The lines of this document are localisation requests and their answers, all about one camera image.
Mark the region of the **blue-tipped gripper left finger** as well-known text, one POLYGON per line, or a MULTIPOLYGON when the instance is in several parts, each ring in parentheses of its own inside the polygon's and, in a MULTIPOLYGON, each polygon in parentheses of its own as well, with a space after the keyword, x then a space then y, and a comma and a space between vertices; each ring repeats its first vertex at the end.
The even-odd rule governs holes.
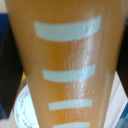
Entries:
POLYGON ((8 14, 0 13, 0 120, 9 118, 22 73, 8 14))

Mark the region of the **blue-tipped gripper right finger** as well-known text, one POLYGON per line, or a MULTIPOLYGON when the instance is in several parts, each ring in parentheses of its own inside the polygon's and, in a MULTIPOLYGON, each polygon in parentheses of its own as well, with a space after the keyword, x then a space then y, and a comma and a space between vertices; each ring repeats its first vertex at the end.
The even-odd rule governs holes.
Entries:
POLYGON ((116 72, 128 98, 128 63, 119 63, 117 65, 116 72))

